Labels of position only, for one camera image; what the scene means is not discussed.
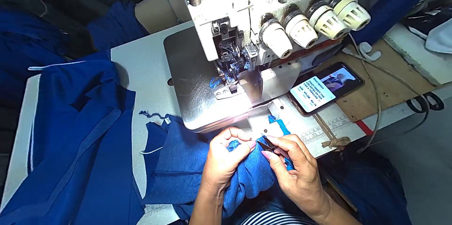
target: overlock sewing machine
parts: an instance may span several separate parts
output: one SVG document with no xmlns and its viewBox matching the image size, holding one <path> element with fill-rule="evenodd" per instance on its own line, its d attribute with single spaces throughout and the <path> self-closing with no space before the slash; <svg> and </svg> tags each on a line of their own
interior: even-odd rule
<svg viewBox="0 0 452 225">
<path fill-rule="evenodd" d="M 316 69 L 370 15 L 356 0 L 187 0 L 194 27 L 164 40 L 185 126 L 246 119 Z"/>
</svg>

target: tied string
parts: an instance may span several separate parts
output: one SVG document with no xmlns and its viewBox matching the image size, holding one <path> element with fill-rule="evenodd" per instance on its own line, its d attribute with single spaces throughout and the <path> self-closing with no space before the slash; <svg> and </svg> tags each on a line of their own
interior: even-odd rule
<svg viewBox="0 0 452 225">
<path fill-rule="evenodd" d="M 343 147 L 351 143 L 349 137 L 342 137 L 342 138 L 336 138 L 334 133 L 331 131 L 331 129 L 328 127 L 328 124 L 325 123 L 325 121 L 320 117 L 318 113 L 313 114 L 314 119 L 317 121 L 317 123 L 320 125 L 320 128 L 325 132 L 325 135 L 330 139 L 329 141 L 322 142 L 322 147 L 336 147 L 337 149 L 343 150 Z"/>
</svg>

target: hand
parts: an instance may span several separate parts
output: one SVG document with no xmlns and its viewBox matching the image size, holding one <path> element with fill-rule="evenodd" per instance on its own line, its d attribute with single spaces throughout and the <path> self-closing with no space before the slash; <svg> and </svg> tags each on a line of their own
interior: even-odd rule
<svg viewBox="0 0 452 225">
<path fill-rule="evenodd" d="M 229 152 L 229 142 L 238 138 L 240 145 Z M 229 127 L 221 131 L 210 141 L 209 153 L 202 172 L 201 187 L 214 194 L 227 187 L 235 169 L 256 146 L 256 141 L 243 130 Z"/>
<path fill-rule="evenodd" d="M 281 190 L 308 216 L 328 216 L 331 205 L 320 183 L 317 161 L 300 138 L 297 135 L 267 138 L 287 151 L 295 167 L 295 170 L 287 171 L 283 158 L 272 152 L 262 151 L 276 174 Z"/>
</svg>

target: smartphone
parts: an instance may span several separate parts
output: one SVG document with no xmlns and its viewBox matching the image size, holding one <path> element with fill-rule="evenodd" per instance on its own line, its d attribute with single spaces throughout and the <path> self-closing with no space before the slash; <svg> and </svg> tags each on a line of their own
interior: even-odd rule
<svg viewBox="0 0 452 225">
<path fill-rule="evenodd" d="M 364 85 L 364 80 L 341 61 L 301 81 L 295 82 L 288 96 L 304 116 L 318 112 L 330 102 Z"/>
</svg>

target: striped shirt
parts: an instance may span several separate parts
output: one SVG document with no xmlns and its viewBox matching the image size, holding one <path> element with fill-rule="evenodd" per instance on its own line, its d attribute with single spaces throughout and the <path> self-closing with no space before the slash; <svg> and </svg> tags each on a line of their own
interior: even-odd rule
<svg viewBox="0 0 452 225">
<path fill-rule="evenodd" d="M 263 211 L 251 215 L 241 225 L 317 225 L 317 223 L 283 212 Z"/>
</svg>

